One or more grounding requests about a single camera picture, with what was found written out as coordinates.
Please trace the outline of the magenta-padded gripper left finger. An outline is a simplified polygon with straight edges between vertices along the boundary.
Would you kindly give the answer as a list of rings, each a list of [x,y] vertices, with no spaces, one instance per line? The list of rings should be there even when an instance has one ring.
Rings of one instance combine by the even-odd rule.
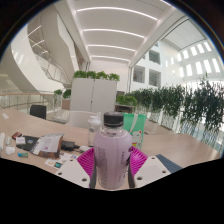
[[[84,188],[96,186],[94,149],[90,148],[77,159],[69,159],[56,172],[56,175]]]

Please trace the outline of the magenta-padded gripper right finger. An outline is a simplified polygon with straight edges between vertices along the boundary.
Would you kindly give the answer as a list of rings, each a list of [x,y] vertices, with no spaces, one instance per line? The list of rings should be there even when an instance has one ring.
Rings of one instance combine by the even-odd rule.
[[[171,172],[156,156],[148,157],[138,148],[131,148],[128,168],[130,188],[143,187],[170,174]]]

